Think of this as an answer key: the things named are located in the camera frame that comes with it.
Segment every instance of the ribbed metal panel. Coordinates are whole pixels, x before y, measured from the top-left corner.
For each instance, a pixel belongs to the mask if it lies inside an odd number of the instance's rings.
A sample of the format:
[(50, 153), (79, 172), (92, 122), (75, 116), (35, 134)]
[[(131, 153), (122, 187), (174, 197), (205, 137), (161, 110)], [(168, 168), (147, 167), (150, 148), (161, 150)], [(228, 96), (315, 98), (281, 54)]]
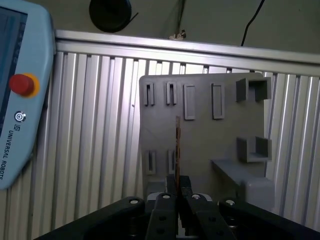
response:
[[(123, 197), (142, 197), (140, 77), (250, 71), (272, 78), (264, 119), (274, 212), (320, 231), (320, 84), (307, 74), (320, 76), (319, 68), (64, 41), (57, 42), (34, 156), (14, 185), (0, 191), (0, 239), (34, 239)], [(292, 71), (276, 71), (290, 65)]]

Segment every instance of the gray box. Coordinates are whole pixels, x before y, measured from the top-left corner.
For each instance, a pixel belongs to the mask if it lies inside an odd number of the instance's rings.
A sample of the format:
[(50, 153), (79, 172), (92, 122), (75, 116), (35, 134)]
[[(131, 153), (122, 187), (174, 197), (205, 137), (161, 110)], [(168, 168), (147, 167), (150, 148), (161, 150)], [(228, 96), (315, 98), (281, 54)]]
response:
[[(159, 190), (159, 184), (164, 189), (165, 176), (174, 171), (176, 116), (180, 116), (180, 174), (190, 177), (195, 192), (213, 200), (233, 197), (233, 187), (217, 175), (210, 160), (239, 162), (237, 138), (264, 139), (263, 100), (270, 95), (270, 79), (260, 73), (143, 76), (139, 87), (145, 194)], [(152, 104), (147, 104), (150, 95)], [(150, 152), (155, 152), (155, 159), (150, 160)], [(270, 160), (270, 154), (259, 160)], [(265, 176), (264, 162), (247, 162), (239, 164), (252, 176)], [(150, 163), (156, 168), (152, 174)]]

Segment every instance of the black cable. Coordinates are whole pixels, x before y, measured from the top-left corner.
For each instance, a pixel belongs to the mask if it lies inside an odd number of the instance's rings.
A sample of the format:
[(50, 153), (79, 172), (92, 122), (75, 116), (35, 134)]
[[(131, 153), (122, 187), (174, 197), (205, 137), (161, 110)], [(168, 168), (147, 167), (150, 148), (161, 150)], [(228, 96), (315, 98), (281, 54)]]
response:
[(248, 29), (250, 27), (250, 24), (252, 24), (252, 22), (256, 19), (258, 13), (260, 12), (260, 9), (262, 8), (263, 4), (264, 4), (265, 0), (262, 0), (257, 8), (257, 10), (255, 11), (255, 14), (253, 15), (253, 17), (251, 18), (251, 20), (248, 22), (248, 24), (246, 25), (245, 27), (245, 30), (244, 30), (244, 34), (243, 34), (243, 38), (242, 38), (242, 42), (241, 42), (241, 47), (244, 45), (245, 43), (245, 40), (246, 40), (246, 36), (247, 36), (247, 32), (248, 32)]
[(175, 34), (178, 35), (181, 31), (181, 21), (182, 21), (182, 16), (184, 14), (185, 10), (185, 5), (186, 5), (186, 0), (179, 0), (179, 10), (178, 10), (178, 23), (175, 29)]

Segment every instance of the red emergency stop button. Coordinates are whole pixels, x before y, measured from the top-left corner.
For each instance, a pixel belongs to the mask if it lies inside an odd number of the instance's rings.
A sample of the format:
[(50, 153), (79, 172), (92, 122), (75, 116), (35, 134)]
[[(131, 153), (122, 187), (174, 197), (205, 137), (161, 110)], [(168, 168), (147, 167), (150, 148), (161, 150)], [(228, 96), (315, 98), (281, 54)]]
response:
[(10, 89), (21, 96), (28, 96), (35, 90), (35, 83), (33, 79), (24, 74), (15, 74), (9, 81)]

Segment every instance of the rectangular slot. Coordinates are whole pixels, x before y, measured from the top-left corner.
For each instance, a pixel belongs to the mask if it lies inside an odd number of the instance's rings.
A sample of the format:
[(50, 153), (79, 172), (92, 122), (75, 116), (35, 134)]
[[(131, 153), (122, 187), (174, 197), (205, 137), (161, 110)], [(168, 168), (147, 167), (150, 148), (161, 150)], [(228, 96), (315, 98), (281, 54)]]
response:
[(271, 78), (265, 77), (249, 81), (249, 92), (253, 92), (253, 96), (251, 94), (248, 96), (249, 99), (256, 102), (271, 99)]
[(211, 84), (212, 119), (225, 118), (225, 84), (223, 82)]
[(185, 84), (184, 92), (184, 119), (196, 119), (196, 87), (193, 84)]
[(167, 82), (165, 84), (166, 104), (177, 104), (177, 84), (175, 82)]
[(147, 175), (156, 174), (156, 151), (147, 151), (145, 162)]
[(143, 104), (145, 106), (155, 105), (155, 89), (152, 82), (145, 83), (143, 86)]
[(168, 150), (168, 173), (175, 174), (175, 151)]
[(263, 137), (236, 139), (237, 158), (244, 163), (257, 163), (271, 161), (271, 140)]
[(248, 99), (249, 83), (246, 78), (236, 81), (236, 101), (246, 101)]

